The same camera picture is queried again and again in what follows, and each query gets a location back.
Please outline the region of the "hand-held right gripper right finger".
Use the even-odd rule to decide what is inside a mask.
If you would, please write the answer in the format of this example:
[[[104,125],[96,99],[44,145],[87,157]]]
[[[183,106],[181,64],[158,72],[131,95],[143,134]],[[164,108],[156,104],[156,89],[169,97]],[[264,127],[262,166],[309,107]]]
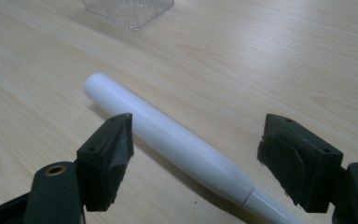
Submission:
[[[292,119],[266,115],[257,159],[272,172],[294,204],[324,213],[343,153]]]

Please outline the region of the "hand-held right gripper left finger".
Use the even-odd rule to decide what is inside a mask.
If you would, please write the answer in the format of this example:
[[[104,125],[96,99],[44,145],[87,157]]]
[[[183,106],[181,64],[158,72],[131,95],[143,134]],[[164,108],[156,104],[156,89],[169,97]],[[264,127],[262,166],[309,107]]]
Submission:
[[[132,114],[109,118],[76,152],[81,199],[89,212],[106,211],[133,156]]]

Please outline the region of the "white pen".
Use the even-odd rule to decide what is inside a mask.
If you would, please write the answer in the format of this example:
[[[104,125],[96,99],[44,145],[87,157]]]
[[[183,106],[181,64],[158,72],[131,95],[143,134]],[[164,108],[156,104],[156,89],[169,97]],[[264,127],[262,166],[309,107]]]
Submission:
[[[303,224],[233,161],[111,77],[91,75],[84,92],[110,115],[132,113],[135,135],[206,189],[269,224]]]

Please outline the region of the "clear ribbed plastic container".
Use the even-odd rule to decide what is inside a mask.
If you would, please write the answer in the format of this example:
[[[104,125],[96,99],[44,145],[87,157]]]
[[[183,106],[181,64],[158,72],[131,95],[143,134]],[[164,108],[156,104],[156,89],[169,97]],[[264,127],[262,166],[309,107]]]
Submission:
[[[132,30],[140,30],[174,5],[174,0],[81,0],[84,8]]]

